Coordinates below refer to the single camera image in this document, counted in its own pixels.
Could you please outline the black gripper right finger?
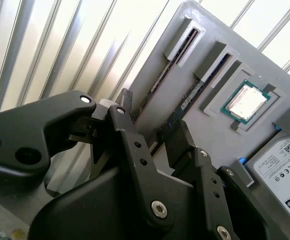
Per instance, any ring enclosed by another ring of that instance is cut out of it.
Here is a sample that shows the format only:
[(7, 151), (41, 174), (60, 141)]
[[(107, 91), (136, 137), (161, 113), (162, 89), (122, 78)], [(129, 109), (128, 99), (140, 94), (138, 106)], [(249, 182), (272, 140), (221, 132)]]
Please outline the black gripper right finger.
[(234, 170), (218, 169), (195, 146), (185, 121), (168, 130), (165, 147), (172, 176), (195, 189), (194, 226), (204, 240), (285, 240), (287, 236)]

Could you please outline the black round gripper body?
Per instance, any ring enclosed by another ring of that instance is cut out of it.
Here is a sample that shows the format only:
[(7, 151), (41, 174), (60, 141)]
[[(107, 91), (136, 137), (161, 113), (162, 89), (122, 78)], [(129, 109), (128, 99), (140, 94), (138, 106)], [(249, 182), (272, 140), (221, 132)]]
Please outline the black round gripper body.
[(174, 216), (172, 229), (158, 233), (140, 223), (131, 182), (119, 168), (60, 195), (34, 218), (31, 240), (205, 240), (206, 226), (198, 214), (195, 189), (163, 172), (164, 187)]

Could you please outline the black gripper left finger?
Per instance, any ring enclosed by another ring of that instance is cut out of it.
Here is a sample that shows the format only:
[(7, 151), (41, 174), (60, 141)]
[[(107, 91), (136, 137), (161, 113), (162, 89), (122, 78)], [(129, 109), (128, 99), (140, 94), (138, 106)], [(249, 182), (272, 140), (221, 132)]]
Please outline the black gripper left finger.
[(114, 148), (110, 160), (121, 164), (133, 183), (137, 216), (145, 227), (168, 232), (170, 210), (154, 212), (154, 201), (164, 202), (158, 172), (144, 137), (130, 116), (132, 92), (123, 89), (110, 107), (73, 90), (0, 112), (0, 205), (20, 215), (21, 203), (37, 204), (51, 158), (78, 142), (96, 146), (95, 157)]

